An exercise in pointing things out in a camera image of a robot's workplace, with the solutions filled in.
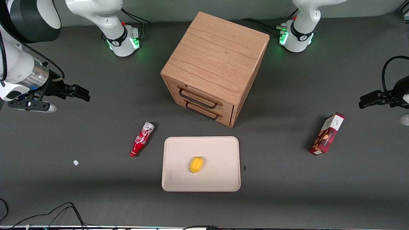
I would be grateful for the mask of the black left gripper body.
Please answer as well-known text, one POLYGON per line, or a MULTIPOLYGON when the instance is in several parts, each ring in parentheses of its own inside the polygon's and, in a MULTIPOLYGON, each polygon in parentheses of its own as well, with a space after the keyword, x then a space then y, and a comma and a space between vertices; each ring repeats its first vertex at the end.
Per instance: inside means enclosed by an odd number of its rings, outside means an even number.
POLYGON ((388 92, 384 91, 382 105, 389 105, 391 108, 400 107, 404 108, 403 96, 404 90, 393 89, 388 92))

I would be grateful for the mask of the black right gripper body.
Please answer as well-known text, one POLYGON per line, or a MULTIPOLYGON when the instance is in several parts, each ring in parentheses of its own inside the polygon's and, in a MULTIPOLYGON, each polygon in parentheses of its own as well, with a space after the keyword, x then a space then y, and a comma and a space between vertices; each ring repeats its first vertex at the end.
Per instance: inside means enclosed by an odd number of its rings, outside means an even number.
POLYGON ((56 79, 49 77, 45 85, 41 87, 41 97, 44 96, 57 96, 57 97, 75 97, 73 95, 74 87, 72 85, 65 84, 62 78, 56 79))

